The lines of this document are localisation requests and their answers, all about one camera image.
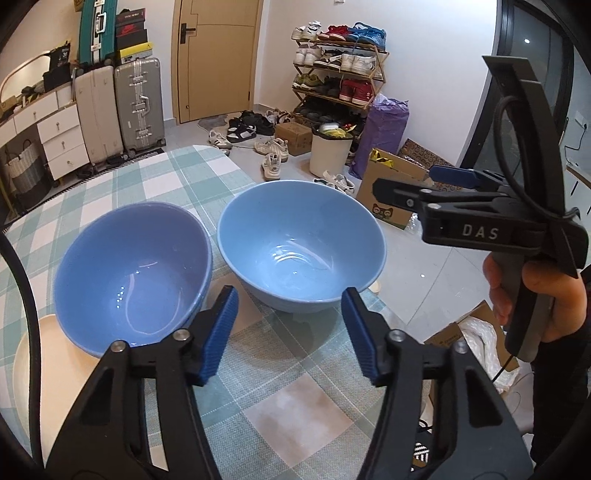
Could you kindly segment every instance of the white plate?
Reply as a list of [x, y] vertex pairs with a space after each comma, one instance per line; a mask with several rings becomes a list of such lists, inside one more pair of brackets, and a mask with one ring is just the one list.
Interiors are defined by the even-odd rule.
[[[39, 320], [41, 333], [41, 447], [47, 461], [74, 400], [99, 362], [74, 345], [61, 331], [55, 315]], [[14, 358], [12, 387], [18, 417], [28, 432], [29, 340], [22, 337]]]

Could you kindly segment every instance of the blue sneaker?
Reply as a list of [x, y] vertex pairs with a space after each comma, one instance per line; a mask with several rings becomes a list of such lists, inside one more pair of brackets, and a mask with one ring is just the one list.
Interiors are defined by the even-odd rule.
[[349, 27], [349, 35], [347, 35], [347, 41], [356, 42], [359, 40], [359, 36], [368, 28], [371, 28], [369, 25], [366, 25], [361, 22], [357, 22], [352, 27]]
[[386, 50], [386, 31], [378, 30], [377, 28], [370, 27], [363, 32], [359, 33], [359, 42], [371, 43], [380, 50]]

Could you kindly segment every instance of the red sneaker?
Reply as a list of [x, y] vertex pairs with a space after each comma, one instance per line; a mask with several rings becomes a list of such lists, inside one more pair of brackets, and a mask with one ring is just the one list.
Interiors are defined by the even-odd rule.
[[345, 102], [353, 101], [355, 95], [355, 84], [357, 80], [346, 79], [340, 84], [339, 98]]
[[357, 80], [352, 102], [355, 105], [368, 106], [374, 98], [374, 89], [369, 82]]

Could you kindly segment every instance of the door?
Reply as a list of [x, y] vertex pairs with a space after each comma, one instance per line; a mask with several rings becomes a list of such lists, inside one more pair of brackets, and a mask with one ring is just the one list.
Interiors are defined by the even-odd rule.
[[180, 0], [179, 122], [250, 106], [260, 0]]

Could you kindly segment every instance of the light blue bowl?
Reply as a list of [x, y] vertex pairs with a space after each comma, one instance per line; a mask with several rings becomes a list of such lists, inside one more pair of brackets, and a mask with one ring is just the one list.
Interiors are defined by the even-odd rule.
[[310, 181], [273, 181], [241, 193], [220, 217], [217, 242], [255, 297], [291, 313], [338, 306], [344, 289], [366, 289], [386, 261], [372, 214]]
[[203, 225], [168, 203], [121, 207], [89, 225], [56, 275], [57, 319], [78, 347], [101, 356], [115, 340], [146, 345], [184, 325], [212, 276]]

